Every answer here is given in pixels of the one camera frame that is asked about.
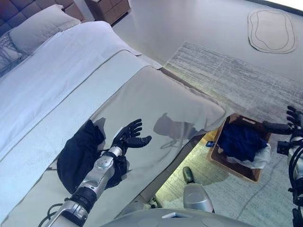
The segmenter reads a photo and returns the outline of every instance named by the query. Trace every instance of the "bed headboard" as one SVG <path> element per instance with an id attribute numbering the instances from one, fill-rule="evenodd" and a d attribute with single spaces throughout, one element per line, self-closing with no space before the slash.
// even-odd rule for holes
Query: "bed headboard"
<path id="1" fill-rule="evenodd" d="M 53 4 L 63 5 L 66 14 L 84 20 L 73 0 L 0 0 L 0 35 Z"/>

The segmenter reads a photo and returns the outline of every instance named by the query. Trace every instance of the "dark blue cloth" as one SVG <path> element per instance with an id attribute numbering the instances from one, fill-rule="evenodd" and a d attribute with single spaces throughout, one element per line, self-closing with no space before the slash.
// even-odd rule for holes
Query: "dark blue cloth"
<path id="1" fill-rule="evenodd" d="M 104 136 L 98 126 L 88 120 L 69 139 L 57 160 L 57 173 L 64 187 L 73 194 L 86 174 L 92 170 L 95 161 L 100 157 L 98 145 L 104 141 Z M 122 176 L 127 172 L 125 156 L 114 158 L 115 174 L 108 181 L 107 188 L 114 187 L 122 181 Z"/>
<path id="2" fill-rule="evenodd" d="M 218 144 L 227 156 L 251 162 L 256 152 L 267 146 L 266 141 L 259 136 L 257 131 L 235 124 L 224 126 Z"/>

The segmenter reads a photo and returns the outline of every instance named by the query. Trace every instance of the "gray pillow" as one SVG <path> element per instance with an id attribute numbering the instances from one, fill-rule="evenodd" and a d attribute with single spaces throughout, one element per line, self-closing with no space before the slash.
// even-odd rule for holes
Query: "gray pillow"
<path id="1" fill-rule="evenodd" d="M 26 55 L 15 48 L 8 33 L 0 37 L 0 77 L 22 62 Z"/>
<path id="2" fill-rule="evenodd" d="M 54 34 L 81 23 L 78 19 L 65 14 L 62 9 L 62 5 L 52 5 L 12 29 L 9 35 L 17 49 L 32 54 Z"/>

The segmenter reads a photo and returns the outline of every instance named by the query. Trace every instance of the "nightstand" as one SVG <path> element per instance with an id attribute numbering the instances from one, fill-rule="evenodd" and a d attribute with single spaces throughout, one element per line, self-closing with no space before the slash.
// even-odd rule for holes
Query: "nightstand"
<path id="1" fill-rule="evenodd" d="M 117 21 L 130 9 L 128 0 L 85 0 L 95 20 L 110 24 Z"/>

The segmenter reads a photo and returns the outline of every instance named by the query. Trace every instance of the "small rug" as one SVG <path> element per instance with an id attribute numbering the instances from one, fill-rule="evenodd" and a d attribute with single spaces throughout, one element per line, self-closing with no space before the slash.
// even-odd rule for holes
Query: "small rug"
<path id="1" fill-rule="evenodd" d="M 258 9 L 248 16 L 250 44 L 267 53 L 289 53 L 296 48 L 290 17 L 281 10 Z"/>
<path id="2" fill-rule="evenodd" d="M 286 106 L 303 105 L 302 84 L 247 62 L 185 42 L 164 65 L 166 69 L 227 104 L 235 112 L 259 122 L 286 123 Z M 278 140 L 272 135 L 271 162 L 262 170 L 259 183 L 246 182 L 207 159 L 205 141 L 191 151 L 156 194 L 165 208 L 183 208 L 182 168 L 189 166 L 197 183 L 209 194 L 216 213 L 256 227 L 292 227 L 292 194 L 287 157 L 276 153 Z"/>
<path id="3" fill-rule="evenodd" d="M 286 123 L 286 107 L 303 106 L 303 82 L 188 42 L 164 68 L 235 112 L 260 122 Z"/>

